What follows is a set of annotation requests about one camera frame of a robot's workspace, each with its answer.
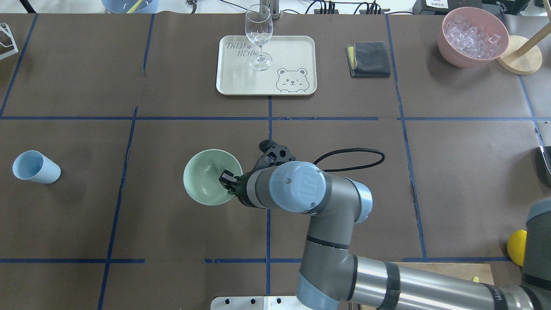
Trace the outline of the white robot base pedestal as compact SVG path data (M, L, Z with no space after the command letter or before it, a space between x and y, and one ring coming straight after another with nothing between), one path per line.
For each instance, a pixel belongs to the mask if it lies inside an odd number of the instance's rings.
M212 300L211 310L308 310L295 296L233 296Z

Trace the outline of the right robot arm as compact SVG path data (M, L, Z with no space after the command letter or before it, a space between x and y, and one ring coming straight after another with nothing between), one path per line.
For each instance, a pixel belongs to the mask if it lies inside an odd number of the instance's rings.
M489 264L497 286L518 284L522 272L508 259L506 242L524 228L531 206L550 198L535 161L519 158L480 163L388 156L364 170L340 171L339 178L365 183L373 194L370 215L352 224L349 251L376 260ZM205 264L260 264L258 295L293 294L276 285L276 266L297 265L307 242L311 216L280 207L243 206L238 198L222 212L220 242L199 257Z

